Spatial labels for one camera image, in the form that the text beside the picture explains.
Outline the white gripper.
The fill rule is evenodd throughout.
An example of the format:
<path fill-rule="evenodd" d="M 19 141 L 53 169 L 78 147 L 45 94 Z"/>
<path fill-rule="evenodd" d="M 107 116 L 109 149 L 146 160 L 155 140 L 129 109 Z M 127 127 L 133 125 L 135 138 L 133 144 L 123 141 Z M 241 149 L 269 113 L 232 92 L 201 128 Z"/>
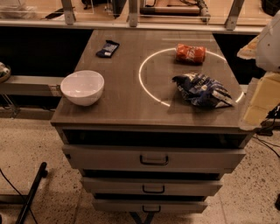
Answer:
<path fill-rule="evenodd" d="M 254 60 L 267 71 L 261 79 L 248 84 L 239 127 L 254 130 L 261 127 L 268 113 L 280 104 L 280 10 L 256 36 L 241 48 L 237 56 Z"/>

